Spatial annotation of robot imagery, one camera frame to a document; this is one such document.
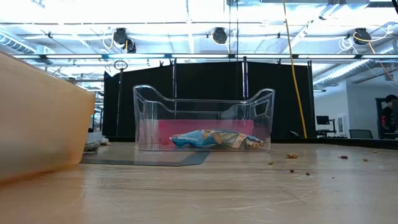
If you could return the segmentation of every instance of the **chair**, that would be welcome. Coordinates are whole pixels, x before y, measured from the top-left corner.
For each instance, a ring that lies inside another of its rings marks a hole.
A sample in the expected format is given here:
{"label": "chair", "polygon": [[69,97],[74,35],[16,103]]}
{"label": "chair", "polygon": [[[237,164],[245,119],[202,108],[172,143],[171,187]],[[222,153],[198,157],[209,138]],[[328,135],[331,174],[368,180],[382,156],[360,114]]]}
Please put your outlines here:
{"label": "chair", "polygon": [[373,139],[371,130],[350,129],[349,136],[356,139]]}

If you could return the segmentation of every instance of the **desk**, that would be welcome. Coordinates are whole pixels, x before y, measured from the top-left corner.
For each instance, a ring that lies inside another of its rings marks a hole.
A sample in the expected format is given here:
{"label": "desk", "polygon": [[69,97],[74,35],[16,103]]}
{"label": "desk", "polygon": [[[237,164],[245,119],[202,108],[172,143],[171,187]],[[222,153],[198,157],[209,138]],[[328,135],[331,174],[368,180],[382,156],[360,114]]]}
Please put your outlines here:
{"label": "desk", "polygon": [[384,133],[384,139],[397,139],[398,133]]}
{"label": "desk", "polygon": [[336,131],[331,131],[331,130],[316,130],[317,136],[323,136],[323,137],[328,137],[328,133],[334,133],[336,134]]}
{"label": "desk", "polygon": [[[273,144],[269,152],[212,152],[198,166],[80,164],[1,186],[0,217],[10,224],[395,223],[398,151],[373,150]],[[286,159],[290,152],[298,159]]]}

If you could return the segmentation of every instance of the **person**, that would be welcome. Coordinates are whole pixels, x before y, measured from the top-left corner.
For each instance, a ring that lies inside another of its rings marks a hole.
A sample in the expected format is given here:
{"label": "person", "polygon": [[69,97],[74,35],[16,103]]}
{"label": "person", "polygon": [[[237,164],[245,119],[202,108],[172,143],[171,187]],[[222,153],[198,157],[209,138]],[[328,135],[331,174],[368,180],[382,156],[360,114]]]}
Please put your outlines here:
{"label": "person", "polygon": [[381,111],[381,126],[385,133],[394,133],[397,131],[394,122],[394,111],[392,110],[392,101],[397,99],[395,95],[388,95],[386,97],[387,107]]}

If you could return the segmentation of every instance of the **white wall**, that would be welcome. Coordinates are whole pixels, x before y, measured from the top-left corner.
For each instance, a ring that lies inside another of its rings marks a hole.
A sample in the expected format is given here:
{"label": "white wall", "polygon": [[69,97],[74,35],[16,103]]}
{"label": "white wall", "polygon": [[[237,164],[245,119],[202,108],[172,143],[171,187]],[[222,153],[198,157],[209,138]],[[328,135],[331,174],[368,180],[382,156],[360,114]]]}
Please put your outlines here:
{"label": "white wall", "polygon": [[371,130],[373,138],[378,138],[375,98],[385,98],[390,94],[398,95],[398,90],[387,83],[384,83],[384,85],[367,85],[366,83],[352,84],[348,82],[347,93],[350,128]]}
{"label": "white wall", "polygon": [[[338,129],[337,119],[345,116],[345,134],[336,134],[337,136],[348,136],[349,116],[348,116],[348,97],[346,82],[342,81],[338,86],[325,88],[324,93],[314,93],[315,97],[315,116],[327,115],[330,119],[336,119],[336,130]],[[318,129],[325,129],[324,125],[316,125]],[[326,129],[333,130],[332,124],[326,126]]]}

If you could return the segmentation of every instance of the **yellow cable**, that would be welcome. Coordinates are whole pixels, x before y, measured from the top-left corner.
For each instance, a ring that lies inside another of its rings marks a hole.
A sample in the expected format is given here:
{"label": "yellow cable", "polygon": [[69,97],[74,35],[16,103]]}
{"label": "yellow cable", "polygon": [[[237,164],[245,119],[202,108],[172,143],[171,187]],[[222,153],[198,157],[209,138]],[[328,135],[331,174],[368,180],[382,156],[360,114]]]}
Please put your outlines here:
{"label": "yellow cable", "polygon": [[386,33],[386,35],[384,36],[384,37],[380,37],[380,38],[378,38],[378,39],[376,39],[376,40],[364,40],[364,39],[360,39],[360,38],[357,38],[356,36],[355,36],[355,34],[357,34],[357,32],[355,32],[354,34],[353,34],[353,37],[355,38],[355,39],[357,39],[357,40],[360,40],[360,41],[363,41],[363,42],[375,42],[375,41],[378,41],[378,40],[381,40],[381,39],[384,39],[386,36],[387,36],[387,33]]}
{"label": "yellow cable", "polygon": [[289,25],[287,24],[287,14],[286,14],[286,2],[285,2],[285,0],[283,0],[283,3],[284,3],[284,11],[285,11],[287,42],[289,43],[290,62],[292,63],[292,74],[293,74],[294,87],[296,89],[298,107],[300,108],[300,116],[301,116],[301,122],[303,124],[304,138],[307,138],[307,129],[305,128],[305,120],[304,120],[303,108],[301,106],[299,88],[297,87],[296,73],[294,72],[293,53],[292,53],[292,45],[290,43]]}
{"label": "yellow cable", "polygon": [[[376,54],[376,52],[374,51],[373,46],[372,46],[372,44],[371,44],[370,42],[369,42],[369,46],[370,46],[372,52],[373,52],[374,54]],[[379,62],[379,63],[380,63],[380,65],[381,65],[381,67],[383,68],[384,72],[386,72],[387,75],[391,78],[391,80],[393,80],[394,78],[393,78],[392,75],[387,71],[387,69],[384,67],[384,65],[383,65],[381,62]]]}

